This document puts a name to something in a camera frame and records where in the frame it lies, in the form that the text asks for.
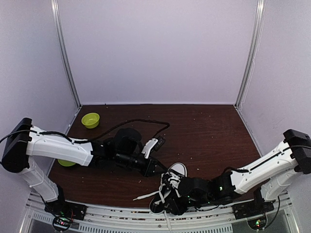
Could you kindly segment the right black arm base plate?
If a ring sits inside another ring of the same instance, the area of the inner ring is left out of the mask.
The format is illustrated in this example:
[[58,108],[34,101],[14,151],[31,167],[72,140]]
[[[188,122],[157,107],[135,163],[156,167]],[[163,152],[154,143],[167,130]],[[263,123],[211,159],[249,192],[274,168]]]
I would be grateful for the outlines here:
[[248,218],[262,215],[266,212],[273,211],[274,205],[270,202],[264,204],[255,204],[254,202],[245,202],[232,206],[235,219]]

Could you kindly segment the black white canvas sneaker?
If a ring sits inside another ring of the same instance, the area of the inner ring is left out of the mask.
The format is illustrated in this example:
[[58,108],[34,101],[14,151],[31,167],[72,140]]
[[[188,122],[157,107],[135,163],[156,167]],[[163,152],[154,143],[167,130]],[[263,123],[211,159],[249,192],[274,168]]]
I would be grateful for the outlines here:
[[157,191],[139,196],[135,200],[145,199],[154,196],[149,204],[149,209],[153,214],[163,214],[166,220],[167,228],[172,233],[172,226],[167,213],[167,205],[169,204],[169,195],[181,197],[177,188],[182,178],[187,177],[187,168],[183,163],[175,163],[171,165],[165,173],[161,174],[160,186]]

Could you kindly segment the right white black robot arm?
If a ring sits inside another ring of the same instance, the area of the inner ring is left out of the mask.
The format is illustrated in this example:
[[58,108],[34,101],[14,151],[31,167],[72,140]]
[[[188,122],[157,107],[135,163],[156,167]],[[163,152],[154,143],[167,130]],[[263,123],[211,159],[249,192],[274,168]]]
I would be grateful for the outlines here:
[[162,177],[166,187],[163,209],[182,215],[191,207],[227,205],[269,180],[259,190],[260,195],[249,203],[249,210],[260,214],[269,201],[290,185],[291,179],[311,172],[310,136],[296,130],[287,130],[283,135],[284,140],[265,156],[242,168],[227,167],[212,180],[190,178],[184,164],[173,164]]

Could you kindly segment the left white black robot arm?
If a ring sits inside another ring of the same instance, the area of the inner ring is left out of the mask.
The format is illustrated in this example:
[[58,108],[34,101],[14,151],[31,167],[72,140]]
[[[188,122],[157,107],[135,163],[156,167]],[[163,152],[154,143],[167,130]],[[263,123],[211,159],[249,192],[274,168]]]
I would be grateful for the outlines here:
[[163,137],[155,136],[142,144],[142,136],[137,130],[119,126],[116,129],[114,137],[103,141],[99,136],[75,139],[60,132],[44,131],[32,125],[30,118],[24,118],[3,138],[6,144],[0,163],[5,170],[21,175],[45,203],[50,203],[54,211],[64,216],[70,211],[70,205],[64,201],[62,188],[47,178],[32,157],[49,157],[95,168],[102,168],[112,161],[120,167],[137,170],[144,177],[167,170],[151,156],[165,143]]

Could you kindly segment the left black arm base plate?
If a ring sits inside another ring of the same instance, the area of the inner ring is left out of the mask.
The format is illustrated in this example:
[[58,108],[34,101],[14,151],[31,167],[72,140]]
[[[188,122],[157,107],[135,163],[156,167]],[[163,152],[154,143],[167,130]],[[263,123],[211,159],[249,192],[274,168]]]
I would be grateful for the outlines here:
[[47,202],[44,210],[53,216],[65,217],[70,220],[84,220],[87,206],[73,202],[65,202],[64,204]]

